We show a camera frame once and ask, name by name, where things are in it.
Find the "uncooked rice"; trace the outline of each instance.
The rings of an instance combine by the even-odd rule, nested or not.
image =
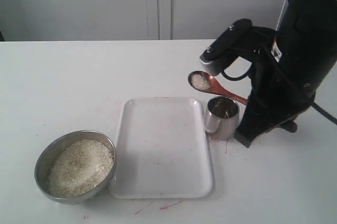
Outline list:
[[[110,150],[102,143],[83,139],[66,148],[56,159],[48,177],[53,196],[82,195],[100,184],[113,165]]]
[[[195,88],[202,91],[207,90],[211,87],[210,82],[199,74],[192,75],[192,84]]]

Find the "metal bowl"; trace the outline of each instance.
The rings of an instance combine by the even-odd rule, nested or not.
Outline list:
[[[49,175],[49,171],[54,164],[57,157],[61,154],[61,152],[72,145],[73,143],[80,141],[82,139],[90,139],[99,141],[100,143],[104,144],[111,152],[111,155],[114,159],[113,165],[109,174],[106,178],[98,184],[94,189],[76,196],[72,198],[58,198],[50,194],[47,186],[47,178]],[[54,142],[52,142],[39,156],[36,162],[34,176],[37,186],[40,188],[42,193],[49,199],[63,203],[63,204],[78,204],[84,200],[92,198],[96,194],[98,194],[101,190],[103,190],[107,184],[112,180],[115,170],[116,170],[116,149],[112,141],[102,133],[95,132],[95,131],[76,131],[72,133],[68,133]]]

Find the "metal cup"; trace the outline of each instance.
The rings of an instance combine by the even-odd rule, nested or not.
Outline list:
[[[233,137],[239,124],[239,105],[232,99],[216,96],[207,103],[204,128],[213,139],[226,140]]]

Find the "spoon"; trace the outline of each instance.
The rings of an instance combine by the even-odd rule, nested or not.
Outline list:
[[[208,89],[198,89],[192,83],[192,76],[194,75],[200,75],[203,78],[205,78],[208,81],[210,87]],[[192,88],[196,89],[197,91],[216,94],[220,96],[226,96],[227,98],[236,100],[244,105],[247,105],[247,99],[226,90],[223,86],[221,86],[221,84],[214,77],[212,77],[211,75],[209,75],[208,73],[204,71],[193,71],[192,73],[190,73],[189,74],[189,84]]]

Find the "cabinet door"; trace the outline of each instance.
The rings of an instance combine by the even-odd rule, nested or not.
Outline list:
[[[218,37],[231,23],[249,18],[254,25],[275,28],[284,0],[166,0],[160,8],[160,30],[165,38],[204,39]]]
[[[7,40],[23,41],[158,39],[156,3],[0,0],[0,30]]]

